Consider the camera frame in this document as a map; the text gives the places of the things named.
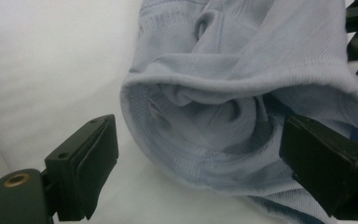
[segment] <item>white surface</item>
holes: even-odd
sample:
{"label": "white surface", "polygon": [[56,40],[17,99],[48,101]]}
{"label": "white surface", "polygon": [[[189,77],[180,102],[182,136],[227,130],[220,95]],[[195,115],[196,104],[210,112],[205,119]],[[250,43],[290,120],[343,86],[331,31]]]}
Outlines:
{"label": "white surface", "polygon": [[0,150],[9,167],[43,159],[86,121],[115,114],[118,165],[90,222],[282,223],[244,199],[188,189],[136,146],[118,93],[137,37],[141,0],[0,1]]}

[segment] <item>light blue fabric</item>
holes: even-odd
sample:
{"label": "light blue fabric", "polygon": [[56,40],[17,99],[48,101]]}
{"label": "light blue fabric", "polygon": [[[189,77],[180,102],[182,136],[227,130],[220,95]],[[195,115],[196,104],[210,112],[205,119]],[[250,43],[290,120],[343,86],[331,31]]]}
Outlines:
{"label": "light blue fabric", "polygon": [[358,129],[342,0],[145,0],[121,106],[179,182],[292,223],[335,223],[279,158],[284,116]]}

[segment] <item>cloth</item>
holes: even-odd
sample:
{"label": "cloth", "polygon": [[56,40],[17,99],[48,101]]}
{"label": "cloth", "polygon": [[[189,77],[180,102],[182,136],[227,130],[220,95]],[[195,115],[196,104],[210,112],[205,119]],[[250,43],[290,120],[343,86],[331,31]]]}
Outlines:
{"label": "cloth", "polygon": [[341,0],[145,0],[124,119],[143,153],[199,189],[291,223],[335,223],[278,152],[284,116],[358,129]]}

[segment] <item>fabric fold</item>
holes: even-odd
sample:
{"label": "fabric fold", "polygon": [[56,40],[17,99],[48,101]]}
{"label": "fabric fold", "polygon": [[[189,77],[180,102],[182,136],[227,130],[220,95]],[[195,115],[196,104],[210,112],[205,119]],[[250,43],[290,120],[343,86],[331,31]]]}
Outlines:
{"label": "fabric fold", "polygon": [[132,136],[183,184],[335,223],[278,154],[287,114],[358,129],[344,22],[341,0],[144,1],[120,95]]}

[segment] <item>crumpled garment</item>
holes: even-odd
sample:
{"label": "crumpled garment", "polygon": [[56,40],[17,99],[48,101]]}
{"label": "crumpled garment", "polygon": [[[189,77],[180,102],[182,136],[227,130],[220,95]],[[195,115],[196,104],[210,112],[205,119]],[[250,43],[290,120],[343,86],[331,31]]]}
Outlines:
{"label": "crumpled garment", "polygon": [[335,223],[279,158],[284,117],[358,129],[342,0],[145,0],[121,106],[175,180],[291,223]]}

